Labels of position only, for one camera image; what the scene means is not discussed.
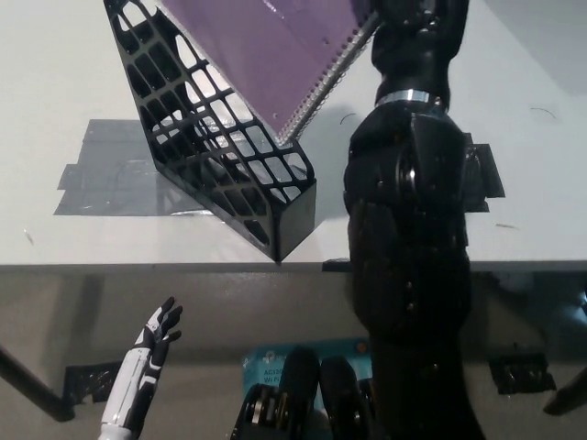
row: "floor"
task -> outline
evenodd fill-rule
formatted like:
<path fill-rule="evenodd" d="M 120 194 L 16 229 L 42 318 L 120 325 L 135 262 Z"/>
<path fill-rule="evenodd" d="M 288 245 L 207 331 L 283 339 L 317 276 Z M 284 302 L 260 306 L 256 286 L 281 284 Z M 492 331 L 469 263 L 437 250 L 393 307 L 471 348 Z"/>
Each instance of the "floor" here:
<path fill-rule="evenodd" d="M 488 439 L 583 438 L 583 408 L 554 418 L 550 393 L 499 396 L 485 359 L 546 351 L 559 386 L 587 356 L 579 274 L 537 275 L 529 295 L 475 281 L 475 310 L 463 330 L 470 396 Z M 0 275 L 2 345 L 53 389 L 66 366 L 124 356 L 151 312 L 170 294 L 184 306 L 183 338 L 170 353 L 143 436 L 227 438 L 241 404 L 239 359 L 256 345 L 363 335 L 340 274 Z M 0 380 L 2 438 L 95 439 L 103 404 L 55 423 Z"/>

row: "purple notebook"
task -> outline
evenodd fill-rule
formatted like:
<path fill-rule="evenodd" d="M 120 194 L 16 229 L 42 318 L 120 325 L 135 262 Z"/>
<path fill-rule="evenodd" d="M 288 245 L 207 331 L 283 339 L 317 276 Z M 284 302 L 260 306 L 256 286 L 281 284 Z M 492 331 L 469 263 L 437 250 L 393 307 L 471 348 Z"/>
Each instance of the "purple notebook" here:
<path fill-rule="evenodd" d="M 376 27 L 369 0 L 160 0 L 283 144 L 297 137 Z"/>

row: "robotic hand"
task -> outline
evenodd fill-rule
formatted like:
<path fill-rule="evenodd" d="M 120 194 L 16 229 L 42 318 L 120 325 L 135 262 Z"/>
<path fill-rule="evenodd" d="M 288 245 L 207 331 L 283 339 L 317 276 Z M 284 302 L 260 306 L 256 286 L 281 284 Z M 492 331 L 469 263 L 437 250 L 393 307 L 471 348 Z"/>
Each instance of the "robotic hand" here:
<path fill-rule="evenodd" d="M 355 313 L 371 338 L 377 419 L 393 439 L 483 438 L 458 332 L 471 302 L 466 141 L 447 115 L 469 0 L 372 0 L 376 107 L 345 172 Z"/>
<path fill-rule="evenodd" d="M 169 345 L 182 335 L 179 331 L 169 334 L 180 322 L 183 310 L 174 305 L 171 297 L 157 309 L 127 352 L 102 416 L 99 440 L 140 437 Z"/>

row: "gray tape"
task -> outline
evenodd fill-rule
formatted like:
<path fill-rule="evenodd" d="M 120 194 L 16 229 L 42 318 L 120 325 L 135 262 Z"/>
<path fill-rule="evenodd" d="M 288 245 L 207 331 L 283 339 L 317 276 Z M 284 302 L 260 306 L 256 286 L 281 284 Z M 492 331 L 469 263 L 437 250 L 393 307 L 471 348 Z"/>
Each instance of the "gray tape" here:
<path fill-rule="evenodd" d="M 55 215 L 210 215 L 155 169 L 139 121 L 91 120 Z"/>

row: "silver band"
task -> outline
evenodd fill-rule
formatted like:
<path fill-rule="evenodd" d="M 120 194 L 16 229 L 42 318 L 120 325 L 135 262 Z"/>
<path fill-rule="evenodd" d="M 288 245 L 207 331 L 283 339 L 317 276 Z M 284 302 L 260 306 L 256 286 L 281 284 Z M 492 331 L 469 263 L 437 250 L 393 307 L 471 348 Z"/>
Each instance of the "silver band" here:
<path fill-rule="evenodd" d="M 434 96 L 428 92 L 423 92 L 421 90 L 409 89 L 398 90 L 396 92 L 386 94 L 377 102 L 377 105 L 375 106 L 378 107 L 380 105 L 394 103 L 396 101 L 417 101 L 418 103 L 442 105 L 442 101 L 437 96 Z"/>

